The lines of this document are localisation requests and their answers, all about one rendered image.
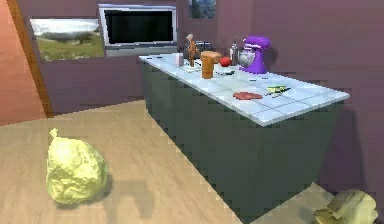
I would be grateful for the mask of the yellow tied garbage bag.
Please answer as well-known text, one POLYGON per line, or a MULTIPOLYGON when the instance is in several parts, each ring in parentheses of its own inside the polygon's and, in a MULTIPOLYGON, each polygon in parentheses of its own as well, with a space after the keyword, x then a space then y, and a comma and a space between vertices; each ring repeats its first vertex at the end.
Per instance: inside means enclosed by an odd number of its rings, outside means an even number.
POLYGON ((104 158, 89 143, 49 131, 52 141, 47 155, 47 192, 65 205, 94 198, 107 184, 109 170, 104 158))

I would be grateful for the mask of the brown figurine statue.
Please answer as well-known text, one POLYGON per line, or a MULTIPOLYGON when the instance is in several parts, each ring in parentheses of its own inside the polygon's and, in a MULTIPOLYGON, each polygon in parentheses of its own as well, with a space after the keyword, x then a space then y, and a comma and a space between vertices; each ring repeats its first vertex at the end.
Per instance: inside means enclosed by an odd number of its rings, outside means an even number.
POLYGON ((190 63, 190 66, 193 67, 195 54, 197 52, 197 48, 194 41, 194 35, 192 33, 188 34, 186 36, 186 40, 189 42, 189 46, 188 46, 189 63, 190 63))

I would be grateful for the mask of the yellow crumpled garbage bag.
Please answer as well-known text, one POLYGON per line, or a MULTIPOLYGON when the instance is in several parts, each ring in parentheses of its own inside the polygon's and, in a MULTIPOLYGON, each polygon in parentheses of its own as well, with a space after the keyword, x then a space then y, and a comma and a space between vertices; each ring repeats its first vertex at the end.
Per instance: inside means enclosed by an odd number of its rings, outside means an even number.
POLYGON ((375 224, 376 207, 368 193, 349 189, 339 192, 325 208, 316 210, 312 224, 375 224))

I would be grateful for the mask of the dark green kitchen counter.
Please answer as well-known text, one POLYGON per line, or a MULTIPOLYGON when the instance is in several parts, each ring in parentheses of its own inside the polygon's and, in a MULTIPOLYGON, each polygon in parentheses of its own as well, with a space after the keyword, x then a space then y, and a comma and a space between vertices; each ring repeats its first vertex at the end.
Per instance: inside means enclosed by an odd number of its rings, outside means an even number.
POLYGON ((244 224, 318 178, 347 93, 240 69, 204 79, 172 54, 142 61, 148 112, 244 224), (272 98, 271 86, 289 90, 272 98))

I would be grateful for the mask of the raw red marbled steak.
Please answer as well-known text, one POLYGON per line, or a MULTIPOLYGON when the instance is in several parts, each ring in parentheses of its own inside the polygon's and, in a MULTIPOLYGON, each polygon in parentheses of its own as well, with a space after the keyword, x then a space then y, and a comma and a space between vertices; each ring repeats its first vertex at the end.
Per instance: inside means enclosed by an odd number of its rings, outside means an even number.
POLYGON ((253 99, 262 99, 263 96, 257 93, 251 92, 236 92, 233 93, 233 97, 238 100, 253 100, 253 99))

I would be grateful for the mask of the black toaster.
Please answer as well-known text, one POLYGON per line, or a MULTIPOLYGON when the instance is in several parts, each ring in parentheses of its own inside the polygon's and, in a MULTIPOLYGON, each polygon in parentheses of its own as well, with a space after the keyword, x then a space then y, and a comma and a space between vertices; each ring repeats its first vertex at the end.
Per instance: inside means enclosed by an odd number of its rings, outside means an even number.
MULTIPOLYGON (((188 53, 189 46, 190 46, 189 42, 187 42, 184 46, 183 56, 185 59, 189 58, 189 53, 188 53)), ((213 49, 212 44, 207 41, 196 41, 195 46, 197 48, 197 52, 194 55, 195 59, 199 59, 203 51, 211 51, 213 49)))

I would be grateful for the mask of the purple stand mixer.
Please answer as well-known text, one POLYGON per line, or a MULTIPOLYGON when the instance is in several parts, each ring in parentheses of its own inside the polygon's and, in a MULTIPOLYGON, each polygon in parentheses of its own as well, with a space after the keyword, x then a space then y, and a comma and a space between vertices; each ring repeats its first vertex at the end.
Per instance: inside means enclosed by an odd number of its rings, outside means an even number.
POLYGON ((263 36, 249 36, 243 42, 243 50, 239 52, 240 69, 253 74, 265 74, 267 70, 263 52, 270 47, 270 40, 263 36))

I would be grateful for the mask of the green and black utensil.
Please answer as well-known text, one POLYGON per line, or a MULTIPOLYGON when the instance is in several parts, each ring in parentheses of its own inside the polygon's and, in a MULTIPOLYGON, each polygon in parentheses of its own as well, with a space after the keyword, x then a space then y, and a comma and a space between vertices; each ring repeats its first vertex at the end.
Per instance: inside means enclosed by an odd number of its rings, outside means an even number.
POLYGON ((289 90, 289 87, 287 86, 271 86, 267 88, 268 92, 266 93, 266 96, 271 96, 272 98, 276 98, 280 96, 283 92, 286 92, 289 90))

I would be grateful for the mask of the framed landscape picture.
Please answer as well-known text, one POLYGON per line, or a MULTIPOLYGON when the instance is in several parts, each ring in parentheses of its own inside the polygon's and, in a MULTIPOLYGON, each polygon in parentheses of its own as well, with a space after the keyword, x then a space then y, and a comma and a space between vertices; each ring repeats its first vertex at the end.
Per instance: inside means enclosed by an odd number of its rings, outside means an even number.
POLYGON ((45 61, 104 56, 99 21, 95 18, 33 18, 30 23, 45 61))

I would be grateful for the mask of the wall television with grey frame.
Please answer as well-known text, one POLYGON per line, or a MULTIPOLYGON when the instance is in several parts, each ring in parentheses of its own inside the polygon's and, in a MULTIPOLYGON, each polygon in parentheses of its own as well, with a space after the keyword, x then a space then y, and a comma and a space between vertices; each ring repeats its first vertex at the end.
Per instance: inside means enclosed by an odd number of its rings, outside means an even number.
POLYGON ((98 9, 108 57, 177 51, 175 6, 99 4, 98 9))

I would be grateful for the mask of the brown wooden knife block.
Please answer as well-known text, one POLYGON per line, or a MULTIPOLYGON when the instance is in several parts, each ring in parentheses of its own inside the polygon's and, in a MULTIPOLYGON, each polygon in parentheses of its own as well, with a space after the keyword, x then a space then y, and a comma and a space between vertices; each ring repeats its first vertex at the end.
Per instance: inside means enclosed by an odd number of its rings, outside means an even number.
POLYGON ((215 51, 203 51, 200 55, 202 61, 202 77, 211 79, 213 77, 214 65, 219 62, 222 55, 215 51))

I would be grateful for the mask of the small framed dark picture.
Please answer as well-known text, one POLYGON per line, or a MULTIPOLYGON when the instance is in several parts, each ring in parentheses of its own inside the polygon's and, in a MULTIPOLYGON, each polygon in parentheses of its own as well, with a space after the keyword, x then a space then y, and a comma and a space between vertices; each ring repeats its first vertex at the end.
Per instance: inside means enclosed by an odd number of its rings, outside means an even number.
POLYGON ((189 17, 192 19, 213 19, 216 14, 216 0, 189 0, 189 17))

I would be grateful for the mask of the brown wooden door frame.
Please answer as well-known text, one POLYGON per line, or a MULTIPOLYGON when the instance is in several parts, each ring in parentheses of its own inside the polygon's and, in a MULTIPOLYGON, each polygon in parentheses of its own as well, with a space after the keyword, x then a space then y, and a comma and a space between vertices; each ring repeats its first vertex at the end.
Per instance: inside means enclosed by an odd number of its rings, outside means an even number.
POLYGON ((10 14, 13 19, 18 37, 20 39, 21 47, 24 51, 29 69, 31 71, 31 76, 33 78, 44 113, 47 118, 52 118, 54 116, 52 105, 41 74, 41 70, 37 63, 36 54, 34 52, 19 3, 17 0, 6 0, 6 2, 10 10, 10 14))

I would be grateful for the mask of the silver bottle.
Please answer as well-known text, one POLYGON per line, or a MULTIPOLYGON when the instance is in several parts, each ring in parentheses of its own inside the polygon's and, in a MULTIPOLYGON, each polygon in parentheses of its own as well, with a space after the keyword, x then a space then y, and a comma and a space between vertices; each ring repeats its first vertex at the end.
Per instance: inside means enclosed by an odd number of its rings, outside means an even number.
POLYGON ((238 47, 236 38, 234 38, 233 43, 230 47, 230 59, 231 66, 236 66, 238 64, 238 47))

